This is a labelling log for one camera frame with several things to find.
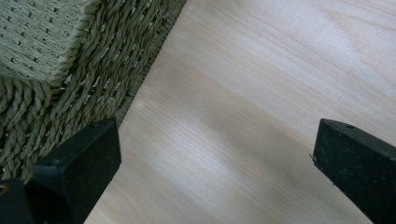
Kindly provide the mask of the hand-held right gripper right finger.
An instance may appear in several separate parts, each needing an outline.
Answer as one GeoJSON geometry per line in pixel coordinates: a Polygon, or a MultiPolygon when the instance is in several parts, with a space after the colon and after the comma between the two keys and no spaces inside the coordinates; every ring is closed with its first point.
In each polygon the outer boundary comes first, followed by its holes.
{"type": "Polygon", "coordinates": [[[396,147],[355,126],[322,119],[312,160],[374,224],[396,224],[396,147]]]}

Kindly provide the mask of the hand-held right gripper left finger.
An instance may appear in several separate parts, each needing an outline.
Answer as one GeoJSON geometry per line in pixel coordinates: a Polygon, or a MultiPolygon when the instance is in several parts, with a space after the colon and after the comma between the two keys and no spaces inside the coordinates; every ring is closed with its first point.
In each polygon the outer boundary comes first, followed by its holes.
{"type": "Polygon", "coordinates": [[[32,166],[36,224],[83,224],[121,164],[114,118],[96,121],[32,166]]]}

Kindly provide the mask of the woven seagrass basket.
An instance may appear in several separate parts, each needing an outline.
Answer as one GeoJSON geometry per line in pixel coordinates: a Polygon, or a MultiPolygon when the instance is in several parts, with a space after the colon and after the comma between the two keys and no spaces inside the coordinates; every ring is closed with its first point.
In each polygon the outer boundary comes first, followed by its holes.
{"type": "Polygon", "coordinates": [[[123,119],[187,0],[0,0],[0,180],[123,119]]]}

